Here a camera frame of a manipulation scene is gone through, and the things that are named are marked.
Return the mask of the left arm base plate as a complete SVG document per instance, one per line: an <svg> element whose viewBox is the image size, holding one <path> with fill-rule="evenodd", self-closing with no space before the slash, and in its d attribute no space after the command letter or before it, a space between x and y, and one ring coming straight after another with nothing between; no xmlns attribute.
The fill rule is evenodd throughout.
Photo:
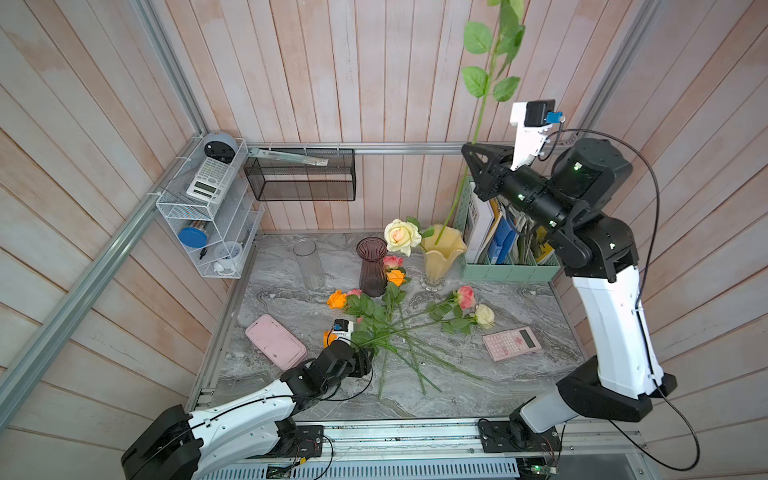
<svg viewBox="0 0 768 480"><path fill-rule="evenodd" d="M324 427L277 422L278 441L265 458L315 458L322 455Z"/></svg>

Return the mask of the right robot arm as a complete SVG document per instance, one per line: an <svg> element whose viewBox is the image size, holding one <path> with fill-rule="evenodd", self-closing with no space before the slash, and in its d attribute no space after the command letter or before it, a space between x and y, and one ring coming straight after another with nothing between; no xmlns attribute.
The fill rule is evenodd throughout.
<svg viewBox="0 0 768 480"><path fill-rule="evenodd" d="M602 208L632 165L609 141L583 138L561 154L550 177L512 168L513 150L469 144L462 155L474 192L507 200L543 227L587 313L595 356L510 416L522 433L540 434L578 416L641 421L676 379L659 365L641 309L639 255L631 228Z"/></svg>

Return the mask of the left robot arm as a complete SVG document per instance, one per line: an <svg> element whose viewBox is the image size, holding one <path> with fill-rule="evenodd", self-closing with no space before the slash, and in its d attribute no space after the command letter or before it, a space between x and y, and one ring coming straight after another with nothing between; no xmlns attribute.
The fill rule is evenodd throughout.
<svg viewBox="0 0 768 480"><path fill-rule="evenodd" d="M169 407L123 453L124 476L200 479L248 457L296 451L292 417L333 400L346 378L370 374L373 356L372 348L339 339L249 395L192 412Z"/></svg>

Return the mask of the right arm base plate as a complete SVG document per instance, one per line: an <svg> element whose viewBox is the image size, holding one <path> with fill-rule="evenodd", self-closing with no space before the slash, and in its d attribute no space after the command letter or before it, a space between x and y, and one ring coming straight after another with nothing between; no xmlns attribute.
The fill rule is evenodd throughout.
<svg viewBox="0 0 768 480"><path fill-rule="evenodd" d="M555 428L535 433L517 420L491 421L486 418L480 418L476 426L484 453L558 453L562 446Z"/></svg>

